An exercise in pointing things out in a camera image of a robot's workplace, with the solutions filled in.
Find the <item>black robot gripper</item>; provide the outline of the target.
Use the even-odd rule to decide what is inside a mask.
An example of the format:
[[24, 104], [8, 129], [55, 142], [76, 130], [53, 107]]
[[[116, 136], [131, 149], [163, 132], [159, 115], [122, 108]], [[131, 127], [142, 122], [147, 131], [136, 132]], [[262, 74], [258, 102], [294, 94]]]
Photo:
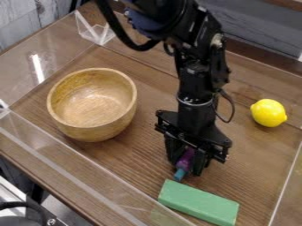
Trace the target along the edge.
[[231, 139], [216, 127], [218, 97], [203, 102], [179, 100], [178, 111], [159, 110], [155, 129], [164, 135], [166, 155], [172, 165], [176, 165], [188, 147], [195, 149], [192, 175], [200, 176], [208, 162], [227, 161]]

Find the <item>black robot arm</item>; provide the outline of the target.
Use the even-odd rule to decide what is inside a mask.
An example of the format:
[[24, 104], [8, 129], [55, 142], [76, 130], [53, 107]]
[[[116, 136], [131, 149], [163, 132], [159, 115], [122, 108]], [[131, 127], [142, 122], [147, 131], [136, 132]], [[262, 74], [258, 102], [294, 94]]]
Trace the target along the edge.
[[178, 111], [159, 110], [155, 128], [166, 139], [166, 155], [176, 169], [175, 180], [198, 176], [210, 162], [224, 162], [231, 139], [216, 128], [218, 99], [227, 98], [227, 40], [222, 26], [196, 0], [120, 0], [132, 28], [148, 38], [128, 37], [108, 0], [96, 0], [116, 37], [128, 48], [147, 51], [156, 44], [174, 57], [179, 89]]

